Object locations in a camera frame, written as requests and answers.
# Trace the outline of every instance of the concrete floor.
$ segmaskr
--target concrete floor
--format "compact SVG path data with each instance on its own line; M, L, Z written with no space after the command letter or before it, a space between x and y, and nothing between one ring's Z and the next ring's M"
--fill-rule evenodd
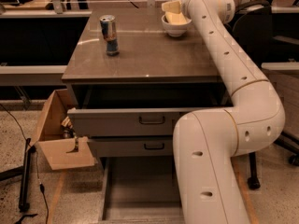
M90 8L102 5L90 3ZM10 110L17 119L27 138L31 137L36 128L43 103L42 100L34 100L28 110L23 110L20 101L1 101L1 104ZM24 146L25 141L19 126L0 107L0 172L22 166ZM37 152L32 155L27 198L30 209L26 214L37 214L37 216L28 217L22 223L46 223L47 210L39 190L37 167L40 181L45 187L45 196L49 207L48 223L98 223L103 210L101 203L103 170L99 166L94 166L52 171L39 145L36 145L36 150ZM276 145L257 152L258 177L262 185L257 190L249 190L247 187L248 156L232 158L251 223L293 224L298 222L299 168L288 164L290 156L289 151ZM20 185L20 176L0 182L0 223L15 223L22 217L23 213L20 213L18 208ZM166 218L150 219L147 217L135 220L134 223L182 223L181 210L177 206L174 207L174 210L177 222L167 221ZM115 216L116 219L120 219L121 211ZM110 220L104 223L127 222L127 219L113 221L113 217L110 217Z

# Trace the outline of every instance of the soda can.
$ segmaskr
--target soda can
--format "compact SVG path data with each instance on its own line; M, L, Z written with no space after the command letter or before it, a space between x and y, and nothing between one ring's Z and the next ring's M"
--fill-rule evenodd
M104 15L100 18L100 24L103 38L107 42L106 54L108 56L115 56L119 54L115 17L113 15Z

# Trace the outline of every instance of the bowl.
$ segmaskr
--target bowl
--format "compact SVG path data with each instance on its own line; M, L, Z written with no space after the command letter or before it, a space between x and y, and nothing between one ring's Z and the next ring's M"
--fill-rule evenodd
M162 25L166 32L173 37L179 37L187 32L188 25L192 22L192 20L186 18L186 23L183 24L170 24L166 16L162 16Z

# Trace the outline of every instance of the drawer front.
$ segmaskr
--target drawer front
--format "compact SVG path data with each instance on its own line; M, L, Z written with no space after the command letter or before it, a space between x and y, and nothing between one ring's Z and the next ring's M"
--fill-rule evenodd
M173 155L172 136L89 139L88 144L96 159Z
M81 136L149 136L172 135L176 122L185 112L182 109L77 109L70 110L68 116Z

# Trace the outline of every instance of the white robotic arm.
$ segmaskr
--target white robotic arm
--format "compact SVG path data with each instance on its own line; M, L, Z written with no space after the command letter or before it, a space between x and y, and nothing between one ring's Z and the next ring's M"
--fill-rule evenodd
M278 138L285 122L282 103L223 26L235 14L234 0L181 0L163 9L175 11L176 5L203 37L234 105L194 111L176 125L174 156L185 221L249 223L230 159Z

